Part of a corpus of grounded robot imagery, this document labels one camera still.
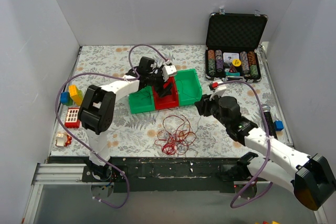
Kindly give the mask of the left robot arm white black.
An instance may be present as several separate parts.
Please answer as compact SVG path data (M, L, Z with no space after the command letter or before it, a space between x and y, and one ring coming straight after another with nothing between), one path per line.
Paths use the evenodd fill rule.
M171 94L169 78L177 74L170 60L157 66L154 59L142 57L138 66L132 67L121 80L103 86L90 85L80 106L78 119L86 130L90 156L87 166L94 178L106 182L112 170L106 164L110 159L107 130L110 127L117 101L146 87L153 87L159 97Z

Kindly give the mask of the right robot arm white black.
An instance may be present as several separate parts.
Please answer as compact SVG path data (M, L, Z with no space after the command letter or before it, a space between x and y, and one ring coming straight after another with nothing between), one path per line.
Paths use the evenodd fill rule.
M254 176L292 192L306 208L317 211L335 192L335 176L327 159L297 151L267 136L257 124L242 116L233 97L203 95L195 103L199 115L213 116L226 128L229 137L254 150L250 159L238 166L238 176Z

